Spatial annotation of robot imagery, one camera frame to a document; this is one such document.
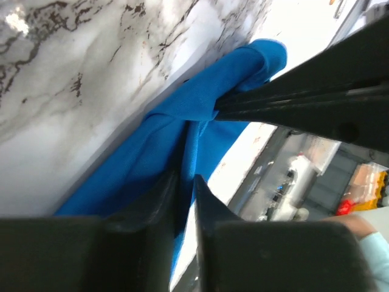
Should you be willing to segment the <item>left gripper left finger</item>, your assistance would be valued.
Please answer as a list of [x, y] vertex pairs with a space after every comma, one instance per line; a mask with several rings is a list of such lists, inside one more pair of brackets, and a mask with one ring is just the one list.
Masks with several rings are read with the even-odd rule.
[[168, 291], [178, 175], [108, 218], [1, 220], [2, 291]]

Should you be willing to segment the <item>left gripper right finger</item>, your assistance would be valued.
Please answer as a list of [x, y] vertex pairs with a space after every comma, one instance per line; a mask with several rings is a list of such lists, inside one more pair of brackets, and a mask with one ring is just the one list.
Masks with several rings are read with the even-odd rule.
[[377, 291], [357, 240], [327, 221], [245, 221], [194, 178], [202, 291]]

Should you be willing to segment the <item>blue satin napkin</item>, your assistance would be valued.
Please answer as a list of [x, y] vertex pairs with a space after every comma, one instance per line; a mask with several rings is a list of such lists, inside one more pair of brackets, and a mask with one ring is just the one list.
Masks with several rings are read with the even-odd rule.
[[208, 180], [247, 122], [216, 120], [216, 101], [267, 83], [287, 62], [285, 46], [259, 39], [199, 72], [145, 115], [138, 128], [56, 211], [108, 217], [149, 192], [169, 171], [179, 174], [172, 267], [182, 248], [195, 198], [193, 180]]

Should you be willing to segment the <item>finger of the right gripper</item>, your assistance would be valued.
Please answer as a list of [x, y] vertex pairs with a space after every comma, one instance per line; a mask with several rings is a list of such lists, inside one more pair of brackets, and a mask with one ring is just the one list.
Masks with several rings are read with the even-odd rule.
[[388, 78], [388, 16], [259, 88], [221, 97], [215, 108], [244, 105], [256, 99], [344, 87]]
[[215, 108], [219, 120], [265, 122], [344, 142], [354, 155], [388, 166], [388, 91], [251, 91], [223, 97]]

